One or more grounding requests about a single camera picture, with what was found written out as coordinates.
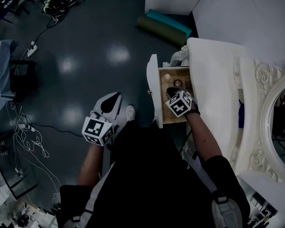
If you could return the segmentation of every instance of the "wooden drawer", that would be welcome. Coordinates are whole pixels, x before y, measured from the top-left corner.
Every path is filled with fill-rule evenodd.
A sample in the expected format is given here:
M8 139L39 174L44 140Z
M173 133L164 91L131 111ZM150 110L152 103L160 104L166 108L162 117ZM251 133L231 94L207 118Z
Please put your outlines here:
M165 75L169 74L169 80L165 79ZM186 118L181 116L177 118L173 112L167 107L168 100L166 90L174 86L175 80L180 80L182 86L192 95L192 85L190 79L189 67L160 67L158 68L157 56L153 54L147 66L147 80L149 84L149 93L152 95L154 103L154 111L156 122L160 128L163 124L173 124L186 122Z

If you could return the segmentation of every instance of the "green yoga mat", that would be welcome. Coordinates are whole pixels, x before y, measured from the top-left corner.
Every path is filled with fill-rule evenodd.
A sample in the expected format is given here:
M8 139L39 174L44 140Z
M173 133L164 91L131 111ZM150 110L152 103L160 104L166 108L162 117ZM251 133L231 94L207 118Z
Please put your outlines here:
M140 16L138 18L136 26L164 38L165 40L170 41L179 47L185 45L187 40L187 35L185 32L145 16Z

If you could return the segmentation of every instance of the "round mirror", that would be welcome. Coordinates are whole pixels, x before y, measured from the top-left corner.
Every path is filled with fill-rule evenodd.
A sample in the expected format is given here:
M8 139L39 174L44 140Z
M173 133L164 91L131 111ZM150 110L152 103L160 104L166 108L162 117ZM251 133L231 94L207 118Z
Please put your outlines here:
M285 165L285 89L271 108L268 127L274 149Z

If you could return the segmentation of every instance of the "white vanity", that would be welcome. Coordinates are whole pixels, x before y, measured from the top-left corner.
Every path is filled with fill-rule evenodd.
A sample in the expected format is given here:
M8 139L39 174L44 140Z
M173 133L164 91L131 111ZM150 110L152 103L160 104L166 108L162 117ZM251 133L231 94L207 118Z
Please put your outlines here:
M163 109L162 92L168 86L167 82L163 84L161 71L175 73L176 70L189 69L200 115L235 174L255 170L267 173L277 185L281 182L284 185L285 162L273 145L272 124L273 106L285 89L285 65L277 68L249 59L247 51L240 45L198 38L189 38L187 46L175 53L171 63L164 63L164 66L175 65L176 60L188 67L158 68L156 55L152 55L147 66L159 127L170 123ZM245 106L243 129L238 128L239 99Z

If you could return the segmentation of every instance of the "black pants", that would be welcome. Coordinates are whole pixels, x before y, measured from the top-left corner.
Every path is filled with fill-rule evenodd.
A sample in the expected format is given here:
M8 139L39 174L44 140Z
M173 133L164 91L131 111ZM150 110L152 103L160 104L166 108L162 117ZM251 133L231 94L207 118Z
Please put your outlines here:
M176 166L184 165L173 139L155 121L148 128L141 128L135 120L129 121L114 141L110 164L124 159L126 162L133 159L135 164L144 157L150 162L164 158Z

